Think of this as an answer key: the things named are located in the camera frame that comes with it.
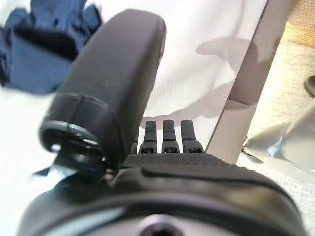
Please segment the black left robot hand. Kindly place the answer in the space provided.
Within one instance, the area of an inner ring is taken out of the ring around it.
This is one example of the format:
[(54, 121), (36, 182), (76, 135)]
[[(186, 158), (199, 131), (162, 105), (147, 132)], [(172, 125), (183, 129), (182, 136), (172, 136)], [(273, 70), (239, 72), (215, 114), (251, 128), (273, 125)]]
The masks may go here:
[(105, 23), (75, 60), (39, 129), (54, 163), (35, 177), (55, 180), (24, 213), (20, 236), (304, 236), (292, 198), (269, 178), (203, 152), (182, 123), (164, 151), (148, 126), (133, 153), (164, 52), (166, 25), (127, 9)]

